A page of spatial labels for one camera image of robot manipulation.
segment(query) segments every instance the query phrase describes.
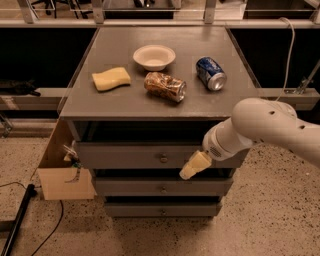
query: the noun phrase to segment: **blue can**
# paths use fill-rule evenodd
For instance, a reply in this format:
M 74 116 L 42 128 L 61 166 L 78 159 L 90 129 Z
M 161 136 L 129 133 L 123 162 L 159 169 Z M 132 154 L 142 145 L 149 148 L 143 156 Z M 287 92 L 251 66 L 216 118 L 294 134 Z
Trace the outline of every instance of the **blue can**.
M 197 75 L 203 84 L 211 91 L 220 90 L 227 81 L 227 76 L 210 57 L 203 57 L 196 64 Z

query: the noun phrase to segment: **sponge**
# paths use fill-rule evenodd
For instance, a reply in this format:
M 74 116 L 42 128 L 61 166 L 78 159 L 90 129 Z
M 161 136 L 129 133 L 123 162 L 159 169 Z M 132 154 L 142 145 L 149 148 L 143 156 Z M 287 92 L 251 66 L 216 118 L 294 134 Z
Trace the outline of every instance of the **sponge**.
M 107 91 L 131 83 L 131 78 L 123 67 L 112 68 L 102 73 L 93 73 L 92 78 L 98 91 Z

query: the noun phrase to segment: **soda can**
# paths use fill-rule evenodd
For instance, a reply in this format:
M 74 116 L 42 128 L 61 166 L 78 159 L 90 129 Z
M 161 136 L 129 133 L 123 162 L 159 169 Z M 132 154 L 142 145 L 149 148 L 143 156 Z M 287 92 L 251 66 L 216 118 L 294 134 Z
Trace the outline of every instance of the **soda can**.
M 227 81 L 227 76 L 210 57 L 203 57 L 196 64 L 197 75 L 202 83 L 211 91 L 220 90 Z
M 163 73 L 149 72 L 144 79 L 144 87 L 153 95 L 180 102 L 186 94 L 187 84 Z

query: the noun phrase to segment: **gray cabinet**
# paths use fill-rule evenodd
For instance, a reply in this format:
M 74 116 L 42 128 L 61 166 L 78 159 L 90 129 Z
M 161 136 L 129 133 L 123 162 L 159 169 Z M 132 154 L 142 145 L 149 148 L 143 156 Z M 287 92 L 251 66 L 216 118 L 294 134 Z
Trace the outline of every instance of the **gray cabinet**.
M 146 44 L 176 52 L 163 73 L 186 81 L 186 97 L 179 104 L 144 89 L 148 72 L 132 56 Z M 208 91 L 197 78 L 195 63 L 203 56 L 213 57 L 228 75 L 220 92 Z M 126 68 L 130 86 L 97 92 L 90 73 L 115 66 Z M 257 94 L 225 28 L 105 27 L 60 116 L 68 122 L 75 149 L 110 216 L 215 216 L 247 151 L 214 161 L 187 181 L 179 172 L 201 150 L 206 132 L 228 118 L 238 101 Z

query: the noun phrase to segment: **small bowl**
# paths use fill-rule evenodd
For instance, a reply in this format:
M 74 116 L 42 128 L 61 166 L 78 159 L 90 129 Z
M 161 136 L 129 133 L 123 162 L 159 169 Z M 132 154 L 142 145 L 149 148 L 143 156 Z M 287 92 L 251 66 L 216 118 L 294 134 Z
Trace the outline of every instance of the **small bowl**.
M 161 71 L 176 58 L 175 52 L 163 45 L 146 45 L 133 54 L 135 62 L 148 71 Z

